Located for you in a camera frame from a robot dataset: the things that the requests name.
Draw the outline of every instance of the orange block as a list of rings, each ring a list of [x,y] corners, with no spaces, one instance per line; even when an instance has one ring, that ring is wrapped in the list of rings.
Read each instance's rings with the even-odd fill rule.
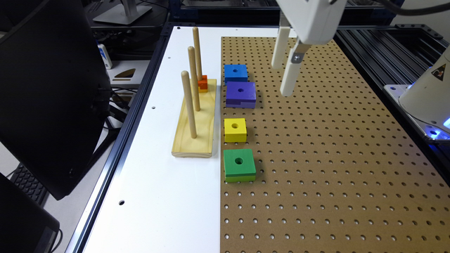
[[[202,81],[198,81],[199,92],[208,92],[208,76],[203,75]]]

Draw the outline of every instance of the purple block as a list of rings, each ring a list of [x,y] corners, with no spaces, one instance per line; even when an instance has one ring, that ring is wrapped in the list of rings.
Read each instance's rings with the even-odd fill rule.
[[[255,108],[255,103],[246,103],[246,102],[241,102],[239,104],[225,104],[226,107],[228,108]]]
[[[255,108],[255,103],[256,88],[254,82],[228,82],[226,87],[227,107]]]

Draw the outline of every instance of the wooden dowel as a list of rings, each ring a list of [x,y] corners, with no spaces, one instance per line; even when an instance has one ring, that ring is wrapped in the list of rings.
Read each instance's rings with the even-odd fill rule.
[[[183,82],[184,100],[186,101],[186,109],[188,111],[189,129],[191,130],[191,138],[197,138],[197,129],[195,127],[194,109],[192,106],[191,83],[189,82],[189,73],[181,72],[181,80]]]
[[[198,98],[198,80],[195,68],[195,49],[192,46],[188,47],[189,65],[191,66],[191,86],[193,92],[194,109],[196,112],[200,111],[200,99]]]
[[[195,63],[197,64],[197,79],[198,81],[203,80],[202,72],[202,58],[200,54],[200,36],[198,35],[198,28],[194,27],[192,29],[194,33],[194,47],[195,47]]]

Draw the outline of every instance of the wooden base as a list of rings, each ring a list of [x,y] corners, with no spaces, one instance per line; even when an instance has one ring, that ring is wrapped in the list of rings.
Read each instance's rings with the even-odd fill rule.
[[[197,138],[191,138],[186,101],[183,99],[180,118],[172,147],[175,157],[209,158],[212,155],[214,133],[214,111],[216,106],[217,80],[208,79],[208,92],[199,93],[200,111],[194,111]]]

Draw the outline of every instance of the black monitor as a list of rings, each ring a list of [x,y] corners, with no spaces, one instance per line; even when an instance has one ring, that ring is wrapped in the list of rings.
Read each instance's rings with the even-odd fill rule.
[[[89,170],[109,77],[79,0],[0,3],[17,23],[0,38],[0,141],[59,200]]]

